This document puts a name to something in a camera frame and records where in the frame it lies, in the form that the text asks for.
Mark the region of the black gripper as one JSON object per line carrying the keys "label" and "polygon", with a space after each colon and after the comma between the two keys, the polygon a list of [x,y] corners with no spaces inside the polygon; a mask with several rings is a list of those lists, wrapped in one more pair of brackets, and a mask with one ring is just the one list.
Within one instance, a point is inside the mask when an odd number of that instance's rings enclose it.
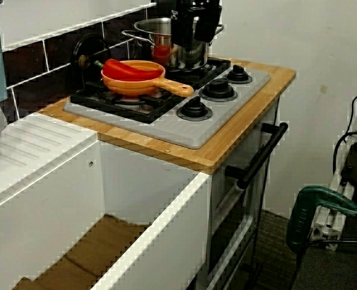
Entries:
{"label": "black gripper", "polygon": [[176,0],[171,12],[171,38],[175,45],[191,45],[193,23],[198,17],[195,39],[211,42],[216,34],[221,16],[220,0]]}

